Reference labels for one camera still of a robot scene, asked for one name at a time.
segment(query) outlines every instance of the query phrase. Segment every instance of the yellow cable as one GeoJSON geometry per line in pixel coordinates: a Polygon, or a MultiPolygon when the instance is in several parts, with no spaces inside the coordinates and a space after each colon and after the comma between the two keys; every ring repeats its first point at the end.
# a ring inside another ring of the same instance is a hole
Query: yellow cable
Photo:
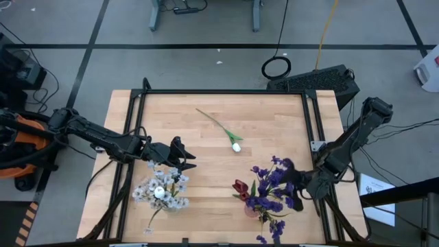
{"type": "Polygon", "coordinates": [[[332,20],[332,16],[334,15],[335,12],[335,8],[338,5],[338,0],[334,1],[334,5],[332,6],[332,10],[331,10],[331,14],[329,15],[327,24],[324,26],[324,30],[323,30],[323,34],[322,34],[322,40],[320,41],[320,45],[318,46],[318,55],[317,55],[317,61],[316,61],[316,70],[318,69],[318,62],[320,60],[320,55],[322,54],[322,46],[323,46],[323,40],[324,40],[324,35],[326,34],[329,24],[331,23],[332,20]]]}

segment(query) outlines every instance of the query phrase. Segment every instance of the black metal frame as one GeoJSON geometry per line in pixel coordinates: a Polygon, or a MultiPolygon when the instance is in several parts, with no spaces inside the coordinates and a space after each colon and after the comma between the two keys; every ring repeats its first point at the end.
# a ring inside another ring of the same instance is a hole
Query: black metal frame
{"type": "MultiPolygon", "coordinates": [[[[320,140],[324,140],[324,131],[322,126],[322,120],[320,117],[320,111],[318,108],[317,103],[317,97],[315,91],[308,91],[308,90],[294,90],[290,91],[287,89],[286,91],[267,91],[267,90],[211,90],[211,89],[151,89],[151,86],[147,82],[146,79],[143,80],[143,89],[132,89],[130,94],[130,101],[128,103],[128,111],[126,115],[126,122],[124,127],[124,132],[129,131],[130,124],[132,121],[132,114],[134,111],[134,104],[136,101],[136,98],[140,96],[140,102],[139,102],[139,108],[137,113],[137,119],[135,128],[138,128],[142,122],[142,116],[143,116],[143,110],[145,108],[145,99],[147,94],[262,94],[262,95],[300,95],[302,98],[302,106],[303,106],[303,112],[305,117],[305,123],[307,127],[307,134],[308,134],[308,141],[309,141],[309,150],[311,155],[311,160],[313,161],[313,152],[311,149],[311,141],[314,141],[313,137],[313,129],[311,125],[311,117],[309,114],[309,107],[308,107],[308,101],[307,98],[310,97],[313,103],[313,109],[314,109],[314,115],[316,117],[316,124],[318,129],[318,134],[320,140]]],[[[119,185],[120,185],[120,179],[121,179],[121,173],[123,169],[123,164],[118,163],[116,167],[115,172],[115,179],[113,181],[112,185],[112,192],[110,197],[110,204],[112,204],[115,201],[116,195],[118,194],[119,185]]],[[[132,180],[132,174],[134,170],[134,162],[128,164],[128,170],[126,172],[126,181],[128,180],[128,184],[131,185],[132,180]]],[[[335,194],[335,190],[332,186],[330,191],[330,196],[333,199],[334,203],[337,205],[337,196],[335,194]]],[[[120,217],[119,222],[117,224],[117,239],[122,239],[123,237],[123,230],[125,226],[126,221],[126,213],[127,213],[127,207],[128,207],[128,199],[129,199],[129,193],[126,194],[125,198],[122,201],[121,205],[121,211],[120,211],[120,217]]],[[[327,208],[324,200],[320,200],[319,208],[321,212],[320,219],[322,220],[322,226],[324,231],[324,238],[325,242],[329,243],[331,241],[334,241],[334,239],[331,238],[331,230],[329,226],[329,219],[327,214],[327,208]]],[[[342,229],[341,224],[338,222],[337,219],[335,220],[335,225],[337,226],[337,236],[338,240],[344,241],[344,231],[342,229]]],[[[112,220],[110,219],[109,222],[106,225],[106,228],[104,230],[104,239],[108,239],[110,237],[111,232],[111,226],[112,226],[112,220]]],[[[282,244],[282,246],[297,246],[297,245],[287,245],[282,244]]]]}

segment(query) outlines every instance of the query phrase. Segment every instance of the red flower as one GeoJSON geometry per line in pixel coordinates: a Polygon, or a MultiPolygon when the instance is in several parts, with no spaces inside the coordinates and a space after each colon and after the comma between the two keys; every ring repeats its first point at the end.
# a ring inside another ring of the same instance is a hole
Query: red flower
{"type": "Polygon", "coordinates": [[[247,192],[248,185],[241,180],[235,180],[235,184],[232,185],[233,189],[236,189],[236,191],[241,195],[243,192],[247,192]]]}
{"type": "Polygon", "coordinates": [[[239,193],[239,199],[241,199],[241,201],[245,202],[248,198],[250,198],[250,194],[247,191],[239,193]]]}

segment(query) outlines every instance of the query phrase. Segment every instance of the electronic device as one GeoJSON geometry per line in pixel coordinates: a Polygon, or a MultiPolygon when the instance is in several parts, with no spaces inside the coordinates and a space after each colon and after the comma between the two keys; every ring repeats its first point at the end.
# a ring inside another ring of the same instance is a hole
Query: electronic device
{"type": "Polygon", "coordinates": [[[290,76],[268,82],[267,90],[333,90],[337,100],[338,109],[341,110],[359,92],[355,83],[355,75],[352,70],[344,65],[319,69],[309,73],[290,76]]]}
{"type": "Polygon", "coordinates": [[[37,90],[47,72],[32,58],[30,51],[9,48],[13,42],[0,33],[0,78],[2,87],[37,90]]]}

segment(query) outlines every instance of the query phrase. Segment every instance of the purple flower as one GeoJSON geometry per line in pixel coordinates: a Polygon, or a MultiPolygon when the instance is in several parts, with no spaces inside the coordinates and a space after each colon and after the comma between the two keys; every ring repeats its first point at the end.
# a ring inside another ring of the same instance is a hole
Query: purple flower
{"type": "Polygon", "coordinates": [[[286,168],[289,168],[289,167],[294,168],[294,163],[293,163],[293,161],[291,161],[289,158],[284,158],[284,159],[283,159],[283,162],[282,162],[282,165],[283,165],[284,167],[286,167],[286,168]]]}
{"type": "Polygon", "coordinates": [[[272,206],[272,202],[270,202],[266,197],[258,198],[258,203],[266,209],[269,209],[272,206]]]}
{"type": "Polygon", "coordinates": [[[284,173],[284,170],[276,167],[276,169],[268,176],[268,180],[270,181],[272,187],[279,186],[284,173]]]}
{"type": "Polygon", "coordinates": [[[283,204],[280,202],[270,202],[269,210],[279,213],[283,209],[283,204]]]}
{"type": "Polygon", "coordinates": [[[274,196],[276,196],[277,198],[280,198],[280,199],[282,199],[282,190],[281,189],[275,189],[274,191],[273,191],[273,194],[274,194],[274,196]]]}
{"type": "Polygon", "coordinates": [[[260,197],[266,197],[266,196],[268,196],[268,190],[267,190],[267,187],[268,187],[268,182],[267,182],[267,181],[262,180],[262,181],[259,183],[259,186],[258,186],[258,192],[259,192],[259,196],[260,196],[260,197]]]}
{"type": "Polygon", "coordinates": [[[285,222],[281,220],[280,222],[273,224],[273,229],[271,229],[272,226],[270,226],[270,232],[273,233],[273,239],[279,238],[283,234],[283,229],[285,228],[285,222]]]}
{"type": "Polygon", "coordinates": [[[294,190],[294,185],[290,182],[287,182],[287,186],[285,187],[285,189],[287,190],[288,193],[291,193],[294,190]]]}
{"type": "Polygon", "coordinates": [[[263,178],[265,175],[267,175],[268,174],[268,169],[260,169],[259,171],[258,171],[258,176],[259,176],[259,178],[263,178]]]}
{"type": "Polygon", "coordinates": [[[254,210],[254,206],[256,206],[256,204],[258,203],[257,198],[256,197],[250,197],[246,200],[246,205],[247,207],[250,207],[254,210]]]}
{"type": "Polygon", "coordinates": [[[293,208],[294,207],[294,200],[293,200],[293,198],[290,198],[290,197],[286,197],[285,198],[285,202],[287,203],[287,206],[289,207],[289,208],[293,208]]]}
{"type": "Polygon", "coordinates": [[[258,235],[258,236],[256,237],[256,240],[261,241],[262,244],[267,244],[267,240],[265,240],[265,238],[262,237],[261,235],[258,235]]]}
{"type": "Polygon", "coordinates": [[[281,164],[282,160],[280,158],[276,158],[275,155],[272,157],[272,162],[277,165],[278,163],[281,164]]]}
{"type": "Polygon", "coordinates": [[[251,169],[251,171],[257,174],[259,172],[259,167],[254,166],[253,169],[251,169]]]}

